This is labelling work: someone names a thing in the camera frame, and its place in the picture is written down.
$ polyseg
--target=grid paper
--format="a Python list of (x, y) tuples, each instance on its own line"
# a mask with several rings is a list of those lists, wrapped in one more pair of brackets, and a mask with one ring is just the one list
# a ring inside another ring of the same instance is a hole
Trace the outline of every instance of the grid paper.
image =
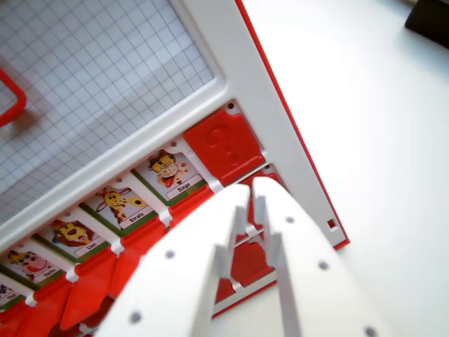
[(3, 0), (0, 67), (0, 223), (213, 78), (167, 0)]

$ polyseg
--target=cow card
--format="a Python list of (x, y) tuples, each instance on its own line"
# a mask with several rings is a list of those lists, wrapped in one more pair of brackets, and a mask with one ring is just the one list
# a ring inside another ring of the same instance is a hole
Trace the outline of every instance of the cow card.
[(122, 236), (156, 216), (154, 209), (130, 188), (104, 187), (80, 207)]
[(100, 235), (79, 221), (54, 220), (33, 237), (73, 262), (84, 262), (109, 246)]
[(206, 182), (183, 153), (158, 151), (132, 170), (166, 205), (174, 205)]
[(64, 273), (22, 244), (9, 249), (0, 258), (0, 271), (33, 289), (47, 285)]
[(8, 288), (4, 284), (0, 284), (0, 312), (6, 311), (6, 309), (20, 302), (23, 298), (25, 297), (17, 291)]

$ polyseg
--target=monkey card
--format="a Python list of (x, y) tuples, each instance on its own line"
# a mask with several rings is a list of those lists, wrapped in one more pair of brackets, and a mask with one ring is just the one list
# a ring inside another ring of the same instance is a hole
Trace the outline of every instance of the monkey card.
[(172, 206), (206, 184), (186, 156), (160, 150), (131, 171), (164, 204)]
[(154, 209), (130, 188), (104, 187), (79, 206), (121, 236), (156, 216)]
[(54, 220), (33, 238), (73, 262), (84, 262), (109, 246), (100, 235), (79, 221)]
[(4, 284), (0, 284), (0, 312), (6, 311), (6, 309), (20, 302), (23, 298), (25, 297), (17, 291), (8, 288)]
[(32, 289), (39, 289), (64, 273), (24, 244), (14, 246), (0, 257), (0, 272)]

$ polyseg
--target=screw hole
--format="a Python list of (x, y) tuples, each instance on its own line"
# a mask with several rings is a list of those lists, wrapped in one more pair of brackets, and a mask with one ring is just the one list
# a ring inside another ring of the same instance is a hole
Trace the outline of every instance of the screw hole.
[(142, 315), (138, 311), (133, 312), (131, 314), (131, 316), (129, 317), (131, 324), (138, 323), (138, 322), (140, 322), (141, 319), (142, 319)]
[(377, 336), (376, 330), (374, 330), (371, 326), (368, 326), (365, 328), (365, 334), (368, 337), (376, 337)]
[(327, 264), (327, 262), (321, 261), (318, 266), (322, 269), (322, 270), (327, 270), (329, 269), (329, 265)]
[(166, 257), (167, 258), (172, 258), (173, 256), (175, 256), (175, 252), (174, 251), (166, 251)]

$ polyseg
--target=red plastic flip tile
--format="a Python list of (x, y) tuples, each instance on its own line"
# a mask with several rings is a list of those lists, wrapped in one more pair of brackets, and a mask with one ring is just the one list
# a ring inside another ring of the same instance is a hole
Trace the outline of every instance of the red plastic flip tile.
[(125, 250), (120, 253), (112, 278), (110, 294), (117, 297), (139, 264), (140, 256), (157, 243), (166, 233), (159, 218), (153, 218), (121, 239)]
[(217, 298), (215, 299), (215, 303), (218, 303), (224, 300), (227, 297), (230, 297), (232, 294), (236, 293), (234, 288), (232, 288), (231, 281), (228, 279), (220, 279), (220, 283), (218, 284)]
[(236, 247), (231, 276), (242, 286), (248, 286), (272, 271), (274, 268), (267, 265), (265, 252), (257, 242), (244, 242)]
[(30, 307), (25, 304), (25, 300), (17, 303), (7, 311), (0, 313), (0, 336), (14, 337), (22, 323), (22, 320), (28, 316)]
[[(265, 174), (262, 171), (257, 171), (253, 175), (247, 177), (245, 180), (242, 180), (240, 183), (244, 185), (248, 185), (249, 187), (253, 186), (253, 180), (255, 177), (269, 177), (274, 179), (278, 183), (281, 183), (279, 177), (275, 173)], [(261, 230), (263, 228), (262, 225), (258, 225), (254, 222), (254, 201), (253, 201), (253, 193), (251, 193), (250, 202), (248, 204), (248, 222), (252, 223), (256, 229)]]
[(79, 278), (69, 294), (61, 321), (62, 330), (72, 328), (100, 309), (102, 301), (109, 295), (116, 262), (117, 255), (109, 247), (75, 267)]
[(59, 323), (69, 298), (72, 283), (65, 279), (65, 274), (33, 295), (37, 304), (30, 307), (27, 319), (18, 329), (17, 336), (47, 337), (51, 329)]
[(109, 296), (106, 297), (100, 306), (100, 309), (93, 314), (92, 316), (90, 316), (89, 318), (86, 318), (85, 320), (83, 320), (83, 324), (85, 324), (88, 328), (95, 328), (96, 326), (98, 326), (101, 321), (103, 320), (103, 318), (105, 318), (106, 314), (109, 312), (109, 309), (111, 308), (111, 306), (114, 304), (114, 299), (110, 298)]
[(226, 186), (265, 162), (242, 115), (219, 110), (184, 133), (213, 176)]
[(170, 221), (170, 229), (183, 221), (191, 212), (212, 196), (213, 192), (208, 185), (205, 185), (176, 205), (171, 206), (169, 210), (173, 220)]

